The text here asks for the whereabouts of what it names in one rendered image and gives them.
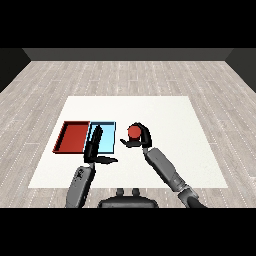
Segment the dark grey robot body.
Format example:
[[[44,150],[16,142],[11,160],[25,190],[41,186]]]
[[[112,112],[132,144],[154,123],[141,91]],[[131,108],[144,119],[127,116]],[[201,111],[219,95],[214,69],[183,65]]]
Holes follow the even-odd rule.
[[[158,208],[158,204],[153,199],[142,197],[138,188],[132,189],[131,196],[125,196],[124,189],[118,188],[116,195],[101,200],[98,208]]]

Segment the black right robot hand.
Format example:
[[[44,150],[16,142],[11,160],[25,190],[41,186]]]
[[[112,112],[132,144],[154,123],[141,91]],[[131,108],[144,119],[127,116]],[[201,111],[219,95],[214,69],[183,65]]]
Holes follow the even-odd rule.
[[[140,122],[135,122],[132,125],[137,125],[141,129],[141,137],[139,141],[125,141],[121,139],[121,142],[128,148],[132,147],[142,147],[142,148],[150,148],[152,146],[152,139],[149,129],[141,124]]]

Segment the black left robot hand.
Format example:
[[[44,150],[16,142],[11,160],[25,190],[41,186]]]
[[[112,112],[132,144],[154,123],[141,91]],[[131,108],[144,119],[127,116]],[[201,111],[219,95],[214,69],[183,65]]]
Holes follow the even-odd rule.
[[[93,131],[91,140],[86,142],[86,146],[84,150],[85,163],[110,164],[113,162],[117,162],[117,159],[115,158],[98,155],[99,144],[101,141],[102,134],[103,134],[103,129],[100,126],[97,126]]]

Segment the light blue shallow open box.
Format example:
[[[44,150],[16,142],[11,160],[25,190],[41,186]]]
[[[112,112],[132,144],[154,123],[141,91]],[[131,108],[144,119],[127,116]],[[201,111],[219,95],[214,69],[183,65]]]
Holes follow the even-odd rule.
[[[97,126],[103,130],[99,143],[99,154],[113,154],[115,146],[116,123],[114,121],[92,121],[86,135],[86,141],[90,141]]]

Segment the red can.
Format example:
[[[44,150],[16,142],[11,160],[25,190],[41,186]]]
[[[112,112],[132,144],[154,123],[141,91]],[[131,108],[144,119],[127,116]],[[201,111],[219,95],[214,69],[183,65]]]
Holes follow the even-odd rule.
[[[137,125],[131,125],[128,128],[128,137],[130,141],[139,141],[141,137],[141,129]]]

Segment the red shallow open box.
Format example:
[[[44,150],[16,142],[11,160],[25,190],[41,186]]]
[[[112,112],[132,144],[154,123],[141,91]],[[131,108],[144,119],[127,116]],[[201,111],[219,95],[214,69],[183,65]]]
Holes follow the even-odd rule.
[[[89,121],[65,121],[52,152],[55,154],[82,154],[89,124]]]

